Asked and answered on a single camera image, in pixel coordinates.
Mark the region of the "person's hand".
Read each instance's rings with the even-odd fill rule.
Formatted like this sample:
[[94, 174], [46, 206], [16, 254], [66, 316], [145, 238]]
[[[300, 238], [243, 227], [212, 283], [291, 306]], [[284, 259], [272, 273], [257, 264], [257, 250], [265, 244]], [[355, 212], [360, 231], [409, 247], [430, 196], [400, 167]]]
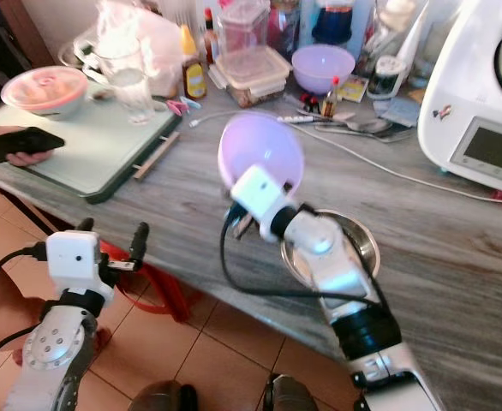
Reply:
[[5, 159], [7, 159], [9, 164], [14, 165], [15, 167], [32, 167], [32, 165], [39, 164], [39, 162], [51, 159], [52, 154], [54, 154], [52, 150], [35, 153], [16, 152], [7, 154]]

